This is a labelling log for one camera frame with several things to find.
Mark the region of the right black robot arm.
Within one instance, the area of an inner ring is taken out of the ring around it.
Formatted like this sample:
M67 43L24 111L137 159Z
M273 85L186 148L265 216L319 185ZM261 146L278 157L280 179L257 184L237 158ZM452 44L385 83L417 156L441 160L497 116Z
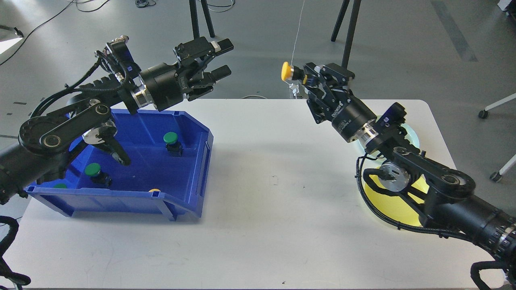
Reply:
M392 104L378 117L354 96L349 82L355 75L337 64L303 68L284 64L282 80L299 81L316 123L329 121L347 142L359 141L365 154L356 160L356 183L368 208L399 230L456 238L488 252L492 261L476 262L470 277L480 290L489 286L480 271L503 270L515 288L515 218L474 195L476 184L467 174L429 159L405 138L406 111ZM367 197L374 192L399 197L419 216L421 226L388 217Z

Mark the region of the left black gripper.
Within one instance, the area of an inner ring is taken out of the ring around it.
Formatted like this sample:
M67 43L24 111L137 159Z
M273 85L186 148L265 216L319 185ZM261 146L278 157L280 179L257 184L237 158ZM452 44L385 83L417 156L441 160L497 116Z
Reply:
M199 37L181 43L173 52L176 55L175 64L161 63L141 71L137 79L139 85L133 89L131 96L138 110L150 104L159 112L179 104L185 98L196 100L212 92L217 81L231 75L227 65L212 72L204 72L214 57L234 49L234 44L226 38L221 41L208 41ZM187 79L187 89L179 79L179 73L194 75Z

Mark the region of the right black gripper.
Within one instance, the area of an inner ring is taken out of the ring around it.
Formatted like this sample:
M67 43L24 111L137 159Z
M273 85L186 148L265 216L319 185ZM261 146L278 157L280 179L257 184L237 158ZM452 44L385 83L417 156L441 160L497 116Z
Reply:
M315 122L329 121L347 143L359 141L365 151L372 152L367 146L380 135L374 128L377 117L350 89L355 73L334 63L309 62L303 70L306 102Z

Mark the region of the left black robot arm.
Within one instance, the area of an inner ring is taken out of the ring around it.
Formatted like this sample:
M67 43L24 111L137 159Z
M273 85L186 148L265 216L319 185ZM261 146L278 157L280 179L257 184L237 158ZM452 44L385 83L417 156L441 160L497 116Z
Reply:
M1 204L31 196L64 216L76 211L161 214L170 221L200 218L213 135L170 108L213 90L228 66L205 72L232 51L229 39L198 37L173 52L175 64L142 71L125 35L96 52L84 79L45 99L1 150Z

